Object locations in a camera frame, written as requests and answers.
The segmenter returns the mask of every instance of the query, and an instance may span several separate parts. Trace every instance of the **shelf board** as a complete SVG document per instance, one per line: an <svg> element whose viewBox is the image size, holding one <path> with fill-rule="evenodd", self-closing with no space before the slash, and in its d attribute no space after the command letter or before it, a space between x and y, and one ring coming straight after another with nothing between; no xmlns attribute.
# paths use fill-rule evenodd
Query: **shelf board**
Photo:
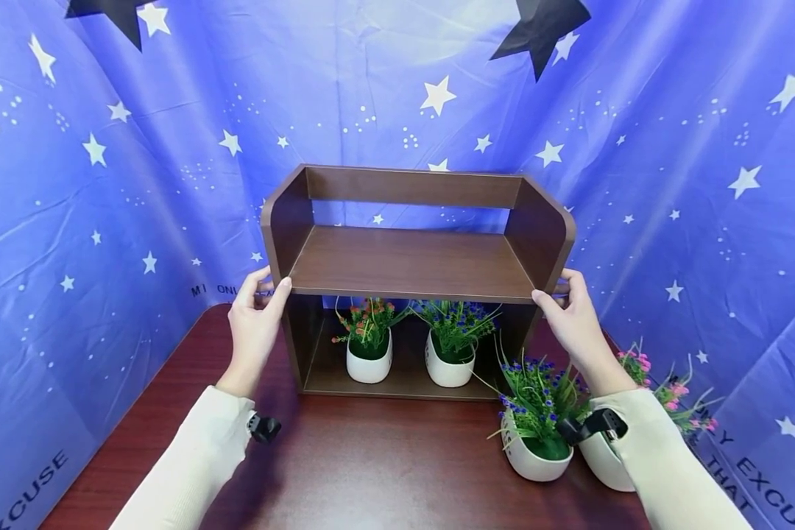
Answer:
<svg viewBox="0 0 795 530"><path fill-rule="evenodd" d="M503 234L313 227L291 269L298 294L532 303Z"/></svg>
<svg viewBox="0 0 795 530"><path fill-rule="evenodd" d="M305 375L304 394L353 395L383 398L415 398L415 400L497 400L497 392L489 389L477 378L471 378L458 389L444 389L430 379L424 362L424 346L427 325L422 320L409 317L392 329L392 369L379 384L361 384L350 378L345 363L346 344L333 344L331 337L342 334L336 314L325 312L318 345L312 364L301 367ZM498 387L500 369L495 361L494 350L479 348L475 373L485 381L496 381Z"/></svg>

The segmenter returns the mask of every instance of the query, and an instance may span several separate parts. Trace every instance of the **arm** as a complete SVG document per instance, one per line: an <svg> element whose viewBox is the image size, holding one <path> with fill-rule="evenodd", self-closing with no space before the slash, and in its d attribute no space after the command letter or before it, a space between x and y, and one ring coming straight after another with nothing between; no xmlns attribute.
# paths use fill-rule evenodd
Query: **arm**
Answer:
<svg viewBox="0 0 795 530"><path fill-rule="evenodd" d="M613 450L657 530L750 529L739 509L686 446L677 427L649 390L636 383L615 360L598 324L586 281L576 270L563 269L568 300L558 303L542 291L533 301L571 362L586 379L592 407L613 409L627 424Z"/></svg>
<svg viewBox="0 0 795 530"><path fill-rule="evenodd" d="M612 442L656 530L733 530L751 526L706 472L677 427L646 389L593 398L593 409L613 409L627 434Z"/></svg>
<svg viewBox="0 0 795 530"><path fill-rule="evenodd" d="M283 279L264 309L259 292L268 267L247 275L230 308L233 355L230 367L209 386L180 425L174 441L145 476L110 530L197 530L221 487L243 461L250 441L253 394L280 329L292 291Z"/></svg>
<svg viewBox="0 0 795 530"><path fill-rule="evenodd" d="M253 402L209 386L110 530L192 530L243 461Z"/></svg>

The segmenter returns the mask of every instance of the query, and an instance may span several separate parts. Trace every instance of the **hand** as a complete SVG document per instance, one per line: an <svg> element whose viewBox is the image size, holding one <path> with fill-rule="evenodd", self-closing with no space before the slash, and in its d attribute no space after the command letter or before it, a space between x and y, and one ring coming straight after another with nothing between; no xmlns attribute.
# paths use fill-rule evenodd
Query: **hand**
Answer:
<svg viewBox="0 0 795 530"><path fill-rule="evenodd" d="M636 389L636 384L615 360L610 345L598 323L598 315L586 289L586 280L576 270L563 269L554 294L566 295L555 300L544 291L533 291L536 305L542 308L559 343L571 357L594 397Z"/></svg>
<svg viewBox="0 0 795 530"><path fill-rule="evenodd" d="M233 335L233 357L215 385L227 394L250 396L274 347L280 318L292 291L292 279L283 278L275 289L273 281L266 281L270 274L269 267L248 274L227 314ZM260 292L271 290L273 296L259 296Z"/></svg>

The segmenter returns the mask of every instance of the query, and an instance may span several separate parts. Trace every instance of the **wrist strap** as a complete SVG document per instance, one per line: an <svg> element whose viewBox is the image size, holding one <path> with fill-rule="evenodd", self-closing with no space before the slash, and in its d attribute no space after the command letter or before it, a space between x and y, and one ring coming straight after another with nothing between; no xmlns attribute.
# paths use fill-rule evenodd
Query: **wrist strap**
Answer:
<svg viewBox="0 0 795 530"><path fill-rule="evenodd" d="M259 417L254 412L250 420L247 421L247 430L253 439L260 443L270 443L274 440L282 428L282 424L271 417Z"/></svg>
<svg viewBox="0 0 795 530"><path fill-rule="evenodd" d="M598 433L605 433L611 442L627 434L627 424L612 409L597 409L583 423L565 418L557 423L556 428L569 445L577 445Z"/></svg>

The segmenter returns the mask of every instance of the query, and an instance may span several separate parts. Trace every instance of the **star-patterned fabric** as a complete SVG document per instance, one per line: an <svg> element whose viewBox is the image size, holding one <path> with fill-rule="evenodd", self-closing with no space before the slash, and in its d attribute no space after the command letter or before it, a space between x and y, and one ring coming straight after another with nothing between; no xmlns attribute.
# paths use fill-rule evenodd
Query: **star-patterned fabric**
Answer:
<svg viewBox="0 0 795 530"><path fill-rule="evenodd" d="M0 2L0 528L39 524L267 264L266 197L330 163L531 175L616 342L723 398L701 462L755 528L795 529L795 0L710 4Z"/></svg>

